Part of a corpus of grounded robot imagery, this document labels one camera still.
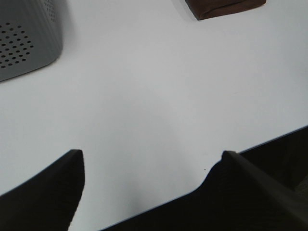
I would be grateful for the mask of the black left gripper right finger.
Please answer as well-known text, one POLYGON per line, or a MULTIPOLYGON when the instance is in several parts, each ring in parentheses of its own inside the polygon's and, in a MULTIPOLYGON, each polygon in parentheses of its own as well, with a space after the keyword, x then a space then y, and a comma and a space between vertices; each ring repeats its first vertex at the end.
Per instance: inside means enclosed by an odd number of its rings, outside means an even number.
POLYGON ((225 151, 193 192, 109 227, 111 231, 305 231, 308 204, 225 151))

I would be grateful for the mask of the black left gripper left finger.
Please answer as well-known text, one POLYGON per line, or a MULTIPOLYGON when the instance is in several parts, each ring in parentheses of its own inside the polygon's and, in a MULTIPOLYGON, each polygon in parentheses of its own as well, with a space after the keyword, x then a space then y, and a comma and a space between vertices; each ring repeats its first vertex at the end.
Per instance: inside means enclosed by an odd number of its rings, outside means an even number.
POLYGON ((85 184, 81 150, 70 150, 0 197, 2 231, 66 231, 85 184))

